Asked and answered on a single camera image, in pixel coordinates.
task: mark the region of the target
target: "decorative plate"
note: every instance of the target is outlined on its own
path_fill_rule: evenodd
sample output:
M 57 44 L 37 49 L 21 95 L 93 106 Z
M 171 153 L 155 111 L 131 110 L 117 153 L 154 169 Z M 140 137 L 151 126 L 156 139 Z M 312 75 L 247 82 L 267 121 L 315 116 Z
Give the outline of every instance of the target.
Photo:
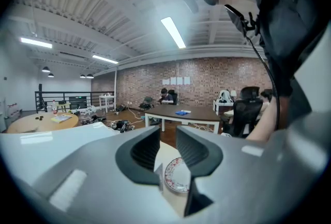
M 174 191 L 186 193 L 190 188 L 191 172 L 182 158 L 172 160 L 164 173 L 164 180 Z

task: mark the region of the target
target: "railing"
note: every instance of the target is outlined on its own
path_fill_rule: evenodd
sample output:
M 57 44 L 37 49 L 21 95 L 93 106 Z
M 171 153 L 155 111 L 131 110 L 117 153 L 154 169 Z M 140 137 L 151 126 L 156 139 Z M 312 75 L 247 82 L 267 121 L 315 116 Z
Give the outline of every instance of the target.
M 66 101 L 71 103 L 71 110 L 76 110 L 78 107 L 81 109 L 87 108 L 88 106 L 104 106 L 103 99 L 101 105 L 99 103 L 99 95 L 104 94 L 114 95 L 114 92 L 35 92 L 36 111 L 47 112 L 47 106 L 51 106 L 53 100 L 55 102 Z M 114 99 L 109 99 L 109 104 L 114 103 Z

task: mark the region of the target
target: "fluorescent light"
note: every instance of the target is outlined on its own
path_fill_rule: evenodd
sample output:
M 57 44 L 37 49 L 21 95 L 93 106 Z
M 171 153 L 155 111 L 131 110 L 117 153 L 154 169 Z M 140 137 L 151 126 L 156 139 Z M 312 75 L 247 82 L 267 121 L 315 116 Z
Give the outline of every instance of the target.
M 184 41 L 182 37 L 180 36 L 180 33 L 178 32 L 178 29 L 176 25 L 174 24 L 171 17 L 167 17 L 161 20 L 165 28 L 168 30 L 169 34 L 172 36 L 172 38 L 175 40 L 177 46 L 179 48 L 185 48 Z
M 21 42 L 22 43 L 27 43 L 27 44 L 35 44 L 36 46 L 41 46 L 41 47 L 45 47 L 45 48 L 52 48 L 52 44 L 48 44 L 45 42 L 40 42 L 40 41 L 36 41 L 36 40 L 32 40 L 32 39 L 27 39 L 27 38 L 23 38 L 21 37 Z
M 101 56 L 93 55 L 93 57 L 94 57 L 94 58 L 97 58 L 97 59 L 100 59 L 100 60 L 102 60 L 102 61 L 107 61 L 107 62 L 110 62 L 110 63 L 118 64 L 117 61 L 112 61 L 111 59 L 104 58 L 104 57 L 101 57 Z

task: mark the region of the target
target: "table leg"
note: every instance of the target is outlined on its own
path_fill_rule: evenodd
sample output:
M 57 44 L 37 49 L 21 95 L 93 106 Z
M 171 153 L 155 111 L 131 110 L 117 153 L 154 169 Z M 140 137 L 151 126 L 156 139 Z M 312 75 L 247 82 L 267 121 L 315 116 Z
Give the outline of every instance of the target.
M 217 134 L 218 133 L 218 127 L 219 127 L 219 122 L 216 122 L 214 124 L 214 134 Z
M 149 116 L 145 114 L 145 127 L 149 127 Z
M 164 132 L 165 131 L 165 120 L 164 119 L 162 119 L 162 132 Z

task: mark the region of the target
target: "white ceiling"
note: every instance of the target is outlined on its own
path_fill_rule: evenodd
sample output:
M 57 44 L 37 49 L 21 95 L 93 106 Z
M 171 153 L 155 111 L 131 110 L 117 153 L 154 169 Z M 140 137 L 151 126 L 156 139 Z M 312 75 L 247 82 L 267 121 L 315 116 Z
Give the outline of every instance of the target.
M 192 14 L 182 0 L 13 0 L 8 28 L 17 37 L 53 44 L 53 49 L 29 47 L 36 64 L 58 63 L 82 72 L 114 69 L 93 54 L 119 61 L 119 68 L 191 57 L 255 57 L 223 6 L 198 3 L 199 13 Z M 255 0 L 232 5 L 245 17 L 258 12 Z M 184 50 L 160 22 L 169 16 L 187 46 Z

